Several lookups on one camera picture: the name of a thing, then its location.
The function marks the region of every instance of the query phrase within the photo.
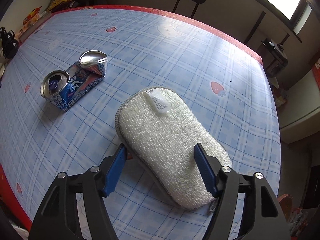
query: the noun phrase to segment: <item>purple pull tab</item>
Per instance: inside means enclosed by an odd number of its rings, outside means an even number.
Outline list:
[[[58,80],[54,79],[49,81],[49,91],[55,90],[58,87]]]

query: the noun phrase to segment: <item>window frame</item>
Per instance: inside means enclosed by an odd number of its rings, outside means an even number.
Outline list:
[[[306,0],[300,0],[297,8],[295,9],[291,19],[288,19],[284,14],[272,3],[270,3],[268,0],[256,0],[258,3],[266,7],[270,12],[272,12],[279,20],[281,20],[288,28],[289,30],[294,34],[294,36],[302,43],[302,40],[298,37],[298,35],[293,31],[294,27],[300,20],[306,6],[307,2]]]

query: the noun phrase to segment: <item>sponge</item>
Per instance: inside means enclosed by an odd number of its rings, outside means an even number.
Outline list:
[[[155,97],[146,92],[151,90]],[[214,199],[194,160],[197,143],[221,165],[232,166],[223,146],[168,88],[147,88],[128,98],[116,113],[115,127],[128,151],[177,207],[195,209]]]

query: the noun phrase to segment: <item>table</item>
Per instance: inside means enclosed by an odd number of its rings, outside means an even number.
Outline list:
[[[108,55],[107,76],[67,113],[47,103],[40,84],[86,50]],[[32,220],[53,178],[79,174],[112,155],[120,141],[114,116],[130,95],[148,86],[175,90],[202,125],[225,147],[233,169],[262,172],[277,193],[280,136],[276,108],[261,58],[195,20],[155,9],[97,6],[58,13],[20,47],[0,93],[1,165]],[[239,194],[230,233],[239,231]],[[83,200],[79,195],[82,221]],[[116,191],[105,199],[120,239],[201,239],[208,206],[179,210],[165,203],[150,177],[127,161]]]

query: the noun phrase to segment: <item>stool leg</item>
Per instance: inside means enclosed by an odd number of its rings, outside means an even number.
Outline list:
[[[195,6],[195,8],[193,9],[193,12],[192,12],[191,16],[190,16],[191,19],[193,19],[194,15],[195,15],[195,13],[196,13],[196,10],[197,10],[197,8],[198,8],[198,6],[199,6],[199,4],[197,3],[196,6]]]
[[[174,5],[174,8],[173,8],[173,11],[172,11],[172,12],[175,12],[175,11],[176,11],[179,2],[180,2],[180,0],[177,0],[176,4]]]

